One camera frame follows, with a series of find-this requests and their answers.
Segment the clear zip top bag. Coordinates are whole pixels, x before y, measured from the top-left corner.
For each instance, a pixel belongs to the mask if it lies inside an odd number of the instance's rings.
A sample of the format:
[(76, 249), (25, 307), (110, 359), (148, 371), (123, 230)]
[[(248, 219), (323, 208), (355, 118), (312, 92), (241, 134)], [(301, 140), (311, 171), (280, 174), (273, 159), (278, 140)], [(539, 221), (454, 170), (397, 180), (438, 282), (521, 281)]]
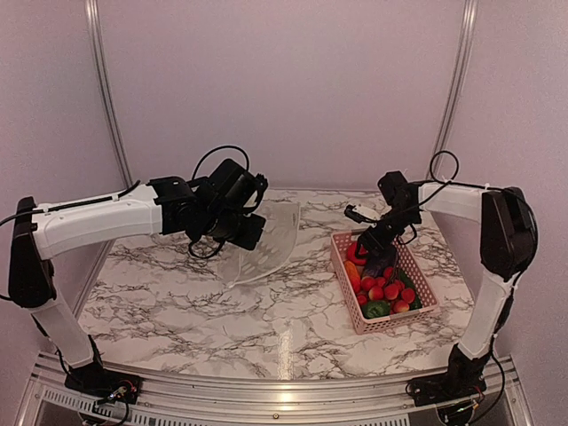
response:
[(298, 202), (264, 201), (258, 214), (266, 219), (252, 251), (227, 246), (221, 251), (217, 277), (228, 287), (248, 284), (278, 271), (296, 246), (301, 207)]

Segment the red crinkled fruit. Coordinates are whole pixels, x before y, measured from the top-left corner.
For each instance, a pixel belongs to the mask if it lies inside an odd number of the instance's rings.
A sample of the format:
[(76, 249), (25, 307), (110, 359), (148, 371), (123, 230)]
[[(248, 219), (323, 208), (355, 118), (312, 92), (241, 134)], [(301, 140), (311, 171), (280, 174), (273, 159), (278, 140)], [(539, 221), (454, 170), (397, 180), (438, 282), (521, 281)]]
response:
[(346, 258), (357, 266), (364, 266), (367, 263), (367, 254), (365, 247), (354, 241), (347, 249)]

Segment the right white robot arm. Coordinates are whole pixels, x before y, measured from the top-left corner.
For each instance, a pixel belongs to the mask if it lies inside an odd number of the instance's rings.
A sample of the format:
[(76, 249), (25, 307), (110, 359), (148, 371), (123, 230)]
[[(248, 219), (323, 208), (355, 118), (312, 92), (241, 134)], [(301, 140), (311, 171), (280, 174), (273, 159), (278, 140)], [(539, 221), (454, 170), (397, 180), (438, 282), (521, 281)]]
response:
[(421, 213), (465, 218), (480, 226), (480, 261), (484, 267), (474, 310), (464, 334), (452, 348), (447, 369), (417, 377), (407, 390), (416, 404), (435, 398), (457, 398), (483, 387), (482, 374), (493, 356), (494, 341), (510, 313), (515, 286), (533, 261), (538, 232), (532, 209), (517, 187), (456, 183), (434, 178), (409, 182), (399, 171), (386, 173), (378, 187), (390, 210), (382, 215), (359, 205), (344, 214), (369, 227), (358, 237), (357, 248), (379, 256)]

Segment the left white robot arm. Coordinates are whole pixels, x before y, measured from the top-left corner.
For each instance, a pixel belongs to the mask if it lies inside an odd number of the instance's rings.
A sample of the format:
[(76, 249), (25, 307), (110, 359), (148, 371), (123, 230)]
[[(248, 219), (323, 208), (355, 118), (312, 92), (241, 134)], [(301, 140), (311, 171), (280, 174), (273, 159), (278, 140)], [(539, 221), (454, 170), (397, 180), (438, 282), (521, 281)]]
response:
[(26, 309), (61, 351), (76, 378), (94, 395), (112, 387), (95, 343), (83, 331), (53, 282), (53, 258), (82, 247), (139, 235), (185, 233), (191, 244), (253, 250), (265, 218), (256, 214), (268, 181), (232, 159), (207, 177), (160, 177), (119, 192), (64, 203), (19, 201), (8, 273), (8, 298)]

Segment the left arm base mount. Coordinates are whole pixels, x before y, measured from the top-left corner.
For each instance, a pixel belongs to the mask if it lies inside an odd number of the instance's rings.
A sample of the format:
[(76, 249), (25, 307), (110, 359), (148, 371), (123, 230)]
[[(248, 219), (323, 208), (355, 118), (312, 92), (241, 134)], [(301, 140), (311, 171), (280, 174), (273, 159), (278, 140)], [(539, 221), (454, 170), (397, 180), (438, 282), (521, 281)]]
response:
[(64, 367), (65, 386), (73, 391), (98, 398), (98, 405), (116, 401), (135, 404), (142, 384), (138, 375), (109, 370), (104, 367), (97, 345), (89, 335), (93, 351), (92, 362), (83, 367)]

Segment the purple eggplant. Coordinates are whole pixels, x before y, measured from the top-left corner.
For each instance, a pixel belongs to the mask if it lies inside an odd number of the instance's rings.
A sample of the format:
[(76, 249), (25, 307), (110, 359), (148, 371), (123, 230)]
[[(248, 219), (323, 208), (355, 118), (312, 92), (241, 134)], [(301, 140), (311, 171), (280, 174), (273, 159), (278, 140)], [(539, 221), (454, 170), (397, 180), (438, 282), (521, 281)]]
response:
[(378, 278), (380, 276), (383, 276), (384, 270), (387, 267), (392, 267), (396, 263), (396, 260), (397, 260), (397, 257), (398, 257), (398, 251), (395, 247), (390, 246), (383, 251), (382, 255), (383, 255), (383, 259), (378, 266), (364, 266), (363, 267), (363, 271), (362, 271), (363, 277), (369, 276), (369, 277), (372, 277), (372, 278)]

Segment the pink plastic basket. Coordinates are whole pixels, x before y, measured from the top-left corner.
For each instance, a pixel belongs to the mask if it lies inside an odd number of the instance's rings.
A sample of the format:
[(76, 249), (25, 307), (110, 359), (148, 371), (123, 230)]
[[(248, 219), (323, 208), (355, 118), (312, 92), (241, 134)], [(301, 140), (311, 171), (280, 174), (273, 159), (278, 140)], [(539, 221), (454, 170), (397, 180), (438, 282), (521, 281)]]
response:
[(408, 248), (394, 242), (384, 255), (365, 259), (356, 251), (359, 231), (331, 236), (331, 262), (358, 335), (422, 320), (438, 299)]

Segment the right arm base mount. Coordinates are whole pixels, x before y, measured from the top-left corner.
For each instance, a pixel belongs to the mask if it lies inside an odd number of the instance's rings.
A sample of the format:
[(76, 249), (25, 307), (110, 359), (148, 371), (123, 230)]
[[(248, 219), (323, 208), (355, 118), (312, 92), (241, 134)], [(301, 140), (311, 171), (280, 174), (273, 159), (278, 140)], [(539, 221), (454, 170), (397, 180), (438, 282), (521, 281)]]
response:
[(491, 352), (469, 359), (456, 344), (449, 355), (444, 373), (415, 377), (406, 384), (406, 394), (416, 406), (427, 406), (465, 398), (486, 390), (485, 365)]

